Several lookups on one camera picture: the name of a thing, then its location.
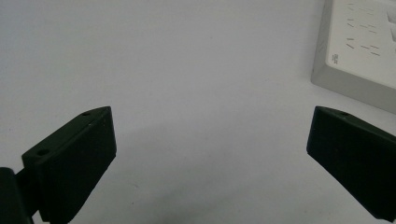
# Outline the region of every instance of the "white surface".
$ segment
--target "white surface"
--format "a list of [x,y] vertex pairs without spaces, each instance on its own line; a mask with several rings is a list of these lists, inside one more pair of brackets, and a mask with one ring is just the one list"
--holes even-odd
[[396,2],[327,0],[312,82],[396,114]]
[[72,223],[386,223],[306,154],[315,105],[396,133],[310,82],[323,3],[1,1],[1,166],[111,105],[118,155]]

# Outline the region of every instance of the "screw hole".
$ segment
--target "screw hole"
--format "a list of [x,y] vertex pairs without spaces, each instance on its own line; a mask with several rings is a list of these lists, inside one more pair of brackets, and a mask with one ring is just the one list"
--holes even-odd
[[41,150],[37,151],[37,156],[45,156],[49,153],[50,153],[49,149],[41,149]]

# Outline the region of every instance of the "tabletop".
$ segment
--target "tabletop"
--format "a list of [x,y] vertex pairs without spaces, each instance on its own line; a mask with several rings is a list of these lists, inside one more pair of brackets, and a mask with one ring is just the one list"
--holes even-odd
[[[324,0],[0,1],[0,165],[110,105],[118,153],[72,223],[387,223],[306,153]],[[35,223],[42,223],[38,214]]]

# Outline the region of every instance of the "electrical outlet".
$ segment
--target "electrical outlet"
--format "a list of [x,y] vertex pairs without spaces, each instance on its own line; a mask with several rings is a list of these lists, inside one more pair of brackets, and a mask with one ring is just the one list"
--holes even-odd
[[396,114],[396,1],[326,0],[311,80]]

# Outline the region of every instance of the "white power strip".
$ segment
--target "white power strip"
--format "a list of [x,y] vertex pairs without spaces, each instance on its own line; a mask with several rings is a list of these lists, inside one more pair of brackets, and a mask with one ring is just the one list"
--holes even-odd
[[396,2],[326,0],[311,80],[396,114]]

